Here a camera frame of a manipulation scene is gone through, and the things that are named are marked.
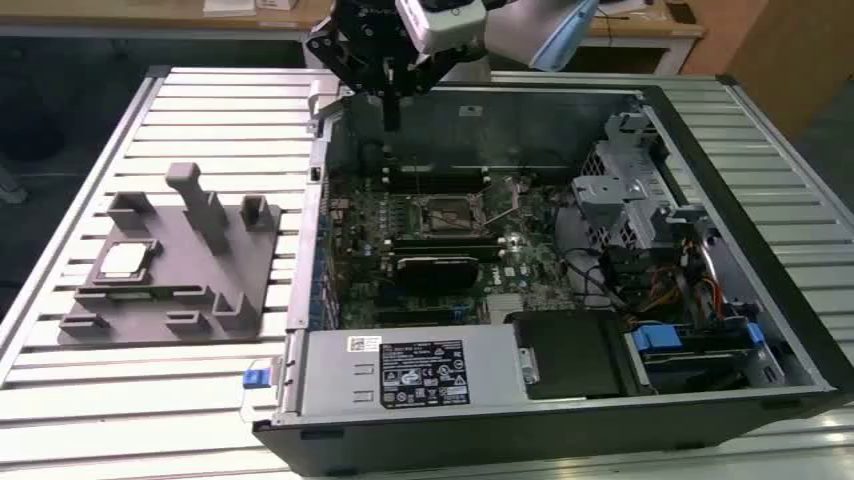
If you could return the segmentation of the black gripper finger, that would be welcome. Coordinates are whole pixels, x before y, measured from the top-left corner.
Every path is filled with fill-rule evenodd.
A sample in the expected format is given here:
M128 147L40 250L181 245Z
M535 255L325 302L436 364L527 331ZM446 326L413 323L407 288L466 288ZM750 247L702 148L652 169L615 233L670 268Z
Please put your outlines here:
M468 57L468 47L456 48L429 55L420 63L415 56L391 60L389 77L389 131L400 129L401 102L405 98L425 94L439 83L452 67Z
M336 54L341 51L339 40L335 17L328 17L308 35L308 50L355 93L365 93L379 100L383 127L387 132L391 132L389 80L385 67L383 69L348 69L336 61Z

